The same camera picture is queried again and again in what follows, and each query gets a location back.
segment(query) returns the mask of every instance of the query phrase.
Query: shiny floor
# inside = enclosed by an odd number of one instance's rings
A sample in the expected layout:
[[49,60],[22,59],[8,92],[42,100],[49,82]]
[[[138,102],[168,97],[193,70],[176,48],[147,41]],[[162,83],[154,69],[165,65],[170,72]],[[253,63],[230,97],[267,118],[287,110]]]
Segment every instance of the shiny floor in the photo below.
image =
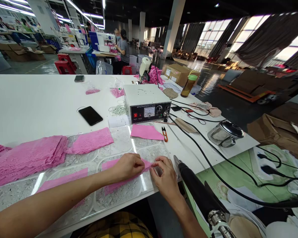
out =
[[[222,115],[230,121],[238,124],[243,130],[247,131],[246,125],[259,118],[263,113],[269,113],[277,105],[267,104],[258,105],[250,103],[239,98],[229,92],[226,92],[219,87],[218,84],[226,84],[222,79],[225,73],[217,70],[211,70],[211,65],[198,60],[183,60],[183,59],[161,59],[160,54],[150,54],[148,51],[130,47],[130,54],[137,56],[138,54],[149,55],[152,57],[153,63],[164,70],[169,64],[178,63],[189,68],[196,69],[201,72],[198,79],[198,85],[202,90],[196,97],[203,102],[210,102],[214,107],[218,107],[222,111]],[[0,72],[1,74],[58,74],[54,65],[57,60],[57,55],[44,54],[46,60],[29,61],[29,62],[14,62],[8,60],[11,69]]]

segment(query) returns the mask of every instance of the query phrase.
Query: red stool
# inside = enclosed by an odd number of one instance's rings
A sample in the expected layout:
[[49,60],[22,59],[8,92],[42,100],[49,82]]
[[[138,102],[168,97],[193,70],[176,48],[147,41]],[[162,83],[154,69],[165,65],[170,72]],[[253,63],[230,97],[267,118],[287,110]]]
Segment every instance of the red stool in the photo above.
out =
[[132,70],[131,70],[131,66],[128,65],[128,66],[123,66],[123,75],[126,74],[126,70],[129,70],[129,74],[131,75],[132,74]]
[[74,64],[73,61],[71,61],[71,58],[68,54],[64,54],[64,53],[59,53],[57,54],[57,57],[59,58],[59,60],[61,61],[68,61],[70,63],[70,66],[73,68],[74,71],[77,70],[76,65]]
[[58,60],[55,61],[55,66],[59,72],[59,74],[75,74],[75,71],[71,67],[68,61]]

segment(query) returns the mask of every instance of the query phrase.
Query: pot lid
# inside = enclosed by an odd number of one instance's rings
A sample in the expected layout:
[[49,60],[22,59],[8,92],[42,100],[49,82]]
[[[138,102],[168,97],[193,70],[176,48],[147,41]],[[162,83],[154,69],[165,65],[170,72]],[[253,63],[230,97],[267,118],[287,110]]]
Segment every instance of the pot lid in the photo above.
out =
[[220,127],[226,133],[236,138],[243,138],[245,136],[244,131],[237,124],[231,123],[230,121],[221,121]]

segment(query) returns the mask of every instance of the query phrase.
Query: orange pallet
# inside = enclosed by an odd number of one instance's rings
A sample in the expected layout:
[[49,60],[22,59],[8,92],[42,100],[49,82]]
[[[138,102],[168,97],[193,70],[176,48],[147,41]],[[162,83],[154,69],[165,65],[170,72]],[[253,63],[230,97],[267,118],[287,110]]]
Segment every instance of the orange pallet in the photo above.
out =
[[243,92],[242,90],[239,90],[237,88],[234,88],[234,87],[232,87],[230,85],[222,86],[222,85],[218,84],[218,86],[221,89],[224,89],[224,90],[226,90],[226,91],[228,91],[230,93],[233,93],[236,96],[239,96],[239,97],[241,97],[241,98],[243,98],[243,99],[245,99],[245,100],[247,100],[249,102],[256,102],[258,99],[261,99],[264,96],[267,96],[269,94],[275,94],[275,92],[268,90],[268,91],[265,91],[265,92],[263,92],[261,94],[258,94],[256,96],[253,96],[251,94],[248,94],[246,92]]

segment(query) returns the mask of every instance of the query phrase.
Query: gray t-shirt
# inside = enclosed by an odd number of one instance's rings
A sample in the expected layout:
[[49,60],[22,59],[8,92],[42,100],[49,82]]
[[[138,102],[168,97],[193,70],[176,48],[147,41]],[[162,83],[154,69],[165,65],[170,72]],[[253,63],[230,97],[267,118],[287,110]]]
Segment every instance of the gray t-shirt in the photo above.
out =
[[129,63],[129,45],[126,40],[120,39],[118,42],[118,47],[125,51],[125,55],[120,54],[122,61]]

